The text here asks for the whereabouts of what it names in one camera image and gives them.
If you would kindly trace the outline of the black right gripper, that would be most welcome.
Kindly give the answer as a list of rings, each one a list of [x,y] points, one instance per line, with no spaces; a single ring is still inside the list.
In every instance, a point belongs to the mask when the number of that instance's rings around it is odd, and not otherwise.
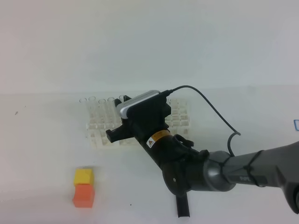
[[[166,97],[152,97],[132,106],[131,97],[121,95],[115,99],[116,110],[127,108],[127,121],[116,129],[106,130],[111,143],[136,138],[144,149],[165,149],[173,147],[172,135],[165,118],[170,115],[171,107]]]

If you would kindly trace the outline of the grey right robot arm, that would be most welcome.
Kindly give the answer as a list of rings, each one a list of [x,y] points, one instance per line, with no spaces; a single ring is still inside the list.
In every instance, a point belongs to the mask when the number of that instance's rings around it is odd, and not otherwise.
[[[231,156],[225,151],[193,149],[194,143],[172,135],[165,122],[171,113],[164,93],[115,101],[122,124],[107,130],[110,142],[135,138],[162,171],[176,197],[189,191],[230,191],[237,184],[277,187],[293,212],[299,211],[299,145]]]

